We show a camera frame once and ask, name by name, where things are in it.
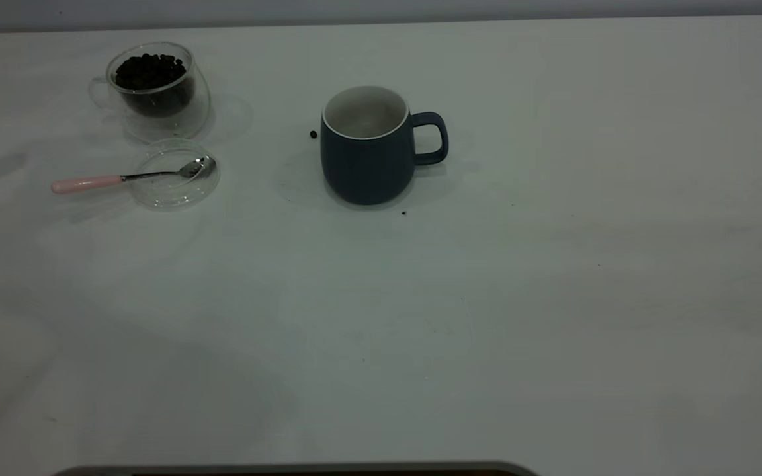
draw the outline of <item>mug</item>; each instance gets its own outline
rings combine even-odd
[[[432,153],[415,151],[413,128],[433,124],[442,145]],[[327,183],[345,201],[375,205],[395,198],[413,178],[417,165],[442,162],[448,132],[435,112],[411,114],[399,94],[363,85],[336,94],[323,109],[321,162]]]
[[[129,58],[144,54],[171,55],[181,61],[184,75],[150,89],[118,85],[119,67]],[[211,106],[208,84],[196,66],[196,58],[184,46],[171,42],[145,43],[121,52],[108,64],[104,76],[90,82],[87,92],[99,108],[120,115],[127,132],[148,142],[191,138],[202,129]]]

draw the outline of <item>coffee bean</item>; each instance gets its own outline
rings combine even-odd
[[[181,78],[187,68],[170,54],[144,54],[124,61],[116,70],[114,82],[125,89],[156,89]]]

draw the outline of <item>blue mug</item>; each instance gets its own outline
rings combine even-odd
[[[433,124],[442,145],[432,153],[415,151],[413,128]],[[411,114],[399,94],[363,85],[336,94],[323,109],[320,148],[327,183],[345,201],[358,205],[387,202],[402,193],[417,165],[442,162],[448,132],[435,112]]]

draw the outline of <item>mug handle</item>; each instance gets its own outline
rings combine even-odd
[[[436,126],[443,143],[438,150],[432,153],[418,153],[414,159],[417,165],[432,165],[432,163],[443,162],[445,156],[448,155],[448,132],[445,129],[443,118],[439,117],[436,112],[420,112],[419,114],[412,114],[411,120],[413,127],[429,126],[429,124]]]
[[[104,88],[102,88],[105,91],[104,94],[97,93],[99,85],[104,85]],[[100,108],[103,111],[117,110],[111,105],[108,79],[105,79],[103,76],[97,76],[96,78],[90,79],[90,84],[87,85],[87,94],[90,96],[90,99],[93,100],[93,104],[95,104],[97,108]]]

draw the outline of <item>pink spoon handle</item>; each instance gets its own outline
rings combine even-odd
[[[122,183],[120,175],[102,175],[101,177],[71,178],[69,180],[58,180],[52,183],[52,192],[57,194],[82,192],[83,190],[93,190],[115,186]]]

